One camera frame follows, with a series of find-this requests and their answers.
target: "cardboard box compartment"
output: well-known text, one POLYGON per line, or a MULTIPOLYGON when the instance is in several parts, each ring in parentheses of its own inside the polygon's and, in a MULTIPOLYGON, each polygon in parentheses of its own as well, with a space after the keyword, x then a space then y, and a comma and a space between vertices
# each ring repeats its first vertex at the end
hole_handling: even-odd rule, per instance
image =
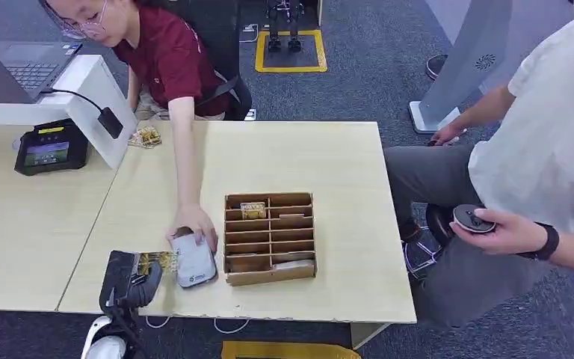
POLYGON ((315 277, 314 223, 310 193, 227 195, 223 238, 226 282, 243 286, 315 277), (248 219, 241 209, 245 203, 262 203, 265 212, 257 211, 254 219, 248 219))

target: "laptop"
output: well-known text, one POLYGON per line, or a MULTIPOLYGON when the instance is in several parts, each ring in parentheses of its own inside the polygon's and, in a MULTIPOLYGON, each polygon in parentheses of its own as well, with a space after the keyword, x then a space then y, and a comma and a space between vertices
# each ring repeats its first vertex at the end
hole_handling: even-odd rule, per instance
POLYGON ((0 41, 0 103, 35 103, 81 46, 77 42, 0 41))

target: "table leg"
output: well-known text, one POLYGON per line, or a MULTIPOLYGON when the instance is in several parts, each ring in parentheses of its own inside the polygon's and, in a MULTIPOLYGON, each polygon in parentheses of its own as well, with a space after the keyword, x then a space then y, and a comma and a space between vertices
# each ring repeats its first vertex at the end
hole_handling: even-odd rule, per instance
POLYGON ((351 345, 353 350, 366 344, 391 323, 351 323, 351 345))

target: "wooden table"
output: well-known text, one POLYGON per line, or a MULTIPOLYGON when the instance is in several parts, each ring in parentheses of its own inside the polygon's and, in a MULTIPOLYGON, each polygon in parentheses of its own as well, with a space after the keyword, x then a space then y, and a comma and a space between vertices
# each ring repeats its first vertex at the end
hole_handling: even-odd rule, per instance
MULTIPOLYGON (((99 313, 109 252, 166 251, 176 206, 170 123, 163 144, 130 147, 60 303, 99 313)), ((352 325, 354 346, 386 327, 416 321, 376 123, 196 123, 201 204, 223 233, 226 194, 307 191, 315 201, 318 275, 231 287, 221 277, 182 290, 164 280, 146 315, 253 318, 352 325)))
MULTIPOLYGON (((56 310, 115 175, 93 152, 79 171, 26 177, 0 126, 0 310, 56 310)), ((93 290, 93 297, 99 290, 93 290)))

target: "woman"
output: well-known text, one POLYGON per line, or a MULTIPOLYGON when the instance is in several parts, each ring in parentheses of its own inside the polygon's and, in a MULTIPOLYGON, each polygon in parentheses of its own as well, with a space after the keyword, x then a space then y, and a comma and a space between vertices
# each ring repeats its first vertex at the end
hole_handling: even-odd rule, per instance
POLYGON ((127 101, 139 120, 170 118, 176 154, 178 206, 168 239, 179 227, 203 234, 216 251, 217 234, 199 205, 192 123, 222 120, 227 98, 195 106, 202 90, 222 81, 192 28, 154 0, 39 0, 70 37, 89 37, 113 48, 129 65, 127 101))

